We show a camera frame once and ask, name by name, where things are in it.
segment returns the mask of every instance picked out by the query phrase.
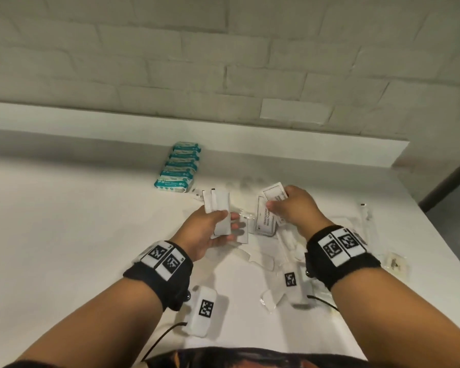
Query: wrist strap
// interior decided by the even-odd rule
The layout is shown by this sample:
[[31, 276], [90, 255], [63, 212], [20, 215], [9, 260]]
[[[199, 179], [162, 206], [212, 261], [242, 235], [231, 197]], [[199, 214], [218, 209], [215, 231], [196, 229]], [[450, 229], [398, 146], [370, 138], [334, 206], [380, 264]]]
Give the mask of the wrist strap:
[[193, 263], [176, 243], [157, 241], [141, 253], [123, 277], [148, 285], [167, 307], [179, 311], [186, 301]]
[[380, 267], [380, 261], [367, 251], [367, 244], [355, 231], [333, 225], [320, 230], [307, 244], [307, 271], [327, 289], [346, 275], [361, 268]]

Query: black cable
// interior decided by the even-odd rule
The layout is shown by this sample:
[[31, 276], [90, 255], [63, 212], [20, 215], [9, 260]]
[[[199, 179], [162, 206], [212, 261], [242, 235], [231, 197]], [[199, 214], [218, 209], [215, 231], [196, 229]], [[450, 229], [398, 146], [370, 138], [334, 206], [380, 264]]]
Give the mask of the black cable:
[[145, 354], [145, 356], [143, 357], [143, 359], [141, 359], [141, 361], [144, 361], [145, 359], [147, 359], [147, 356], [152, 352], [152, 350], [155, 348], [155, 346], [157, 346], [157, 344], [160, 342], [160, 340], [163, 339], [167, 333], [169, 333], [170, 331], [172, 331], [172, 329], [174, 329], [175, 327], [184, 326], [184, 325], [187, 325], [187, 323], [183, 321], [183, 322], [174, 324], [172, 327], [170, 327], [169, 329], [167, 329], [167, 330], [164, 332], [164, 334], [162, 334], [162, 335], [159, 337], [159, 339], [153, 344], [153, 346], [150, 347], [150, 350], [147, 351], [147, 353]]
[[336, 306], [334, 306], [333, 304], [328, 303], [327, 301], [324, 301], [322, 298], [315, 297], [315, 296], [310, 296], [310, 295], [308, 295], [308, 294], [307, 294], [307, 298], [312, 298], [312, 299], [314, 299], [314, 300], [317, 300], [317, 301], [320, 301], [320, 302], [322, 302], [322, 303], [325, 303], [327, 306], [330, 306], [330, 307], [332, 307], [334, 310], [339, 311], [339, 309], [338, 309]]

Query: person's right arm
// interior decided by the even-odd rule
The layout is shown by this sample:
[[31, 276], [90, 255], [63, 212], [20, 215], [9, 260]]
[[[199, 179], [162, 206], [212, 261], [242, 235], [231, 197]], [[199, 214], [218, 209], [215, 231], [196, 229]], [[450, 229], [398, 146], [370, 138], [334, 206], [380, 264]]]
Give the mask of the person's right arm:
[[[313, 198], [287, 186], [288, 199], [268, 202], [309, 241], [333, 225]], [[409, 368], [460, 367], [460, 329], [381, 268], [362, 268], [331, 288], [341, 315], [370, 362]]]

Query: person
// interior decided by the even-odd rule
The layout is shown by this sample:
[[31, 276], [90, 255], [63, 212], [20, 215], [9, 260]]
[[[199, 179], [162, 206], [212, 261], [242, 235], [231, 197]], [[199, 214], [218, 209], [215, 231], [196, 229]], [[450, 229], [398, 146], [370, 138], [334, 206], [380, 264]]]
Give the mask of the person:
[[[312, 262], [317, 277], [330, 288], [341, 315], [368, 361], [332, 354], [207, 347], [168, 352], [147, 359], [146, 364], [153, 368], [460, 367], [460, 329], [405, 284], [382, 270], [372, 255], [351, 255], [343, 263], [333, 263], [331, 256], [325, 257], [324, 242], [343, 228], [327, 219], [305, 190], [296, 186], [287, 186], [285, 190], [288, 199], [270, 201], [267, 207], [294, 224], [307, 239], [307, 261]], [[177, 253], [181, 254], [173, 277], [166, 281], [156, 274], [158, 267], [142, 261], [137, 262], [136, 267], [135, 263], [133, 266], [141, 268], [141, 272], [127, 271], [121, 280], [56, 324], [7, 367], [132, 366], [164, 309], [167, 306], [177, 309], [178, 289], [187, 289], [187, 274], [186, 278], [174, 278], [178, 272], [184, 272], [181, 263], [192, 269], [192, 262], [201, 259], [209, 247], [235, 240], [232, 235], [210, 239], [215, 225], [227, 215], [226, 211], [206, 214], [203, 207], [193, 212], [165, 242], [175, 258]], [[232, 213], [232, 219], [238, 219], [238, 215]], [[177, 282], [170, 283], [172, 278]]]

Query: brick wall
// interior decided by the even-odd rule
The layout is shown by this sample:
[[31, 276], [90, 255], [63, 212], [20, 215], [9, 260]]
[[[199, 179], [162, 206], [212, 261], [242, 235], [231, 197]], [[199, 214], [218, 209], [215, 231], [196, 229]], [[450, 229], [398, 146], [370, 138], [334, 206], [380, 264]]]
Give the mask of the brick wall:
[[419, 200], [460, 165], [460, 0], [0, 0], [0, 101], [407, 138]]

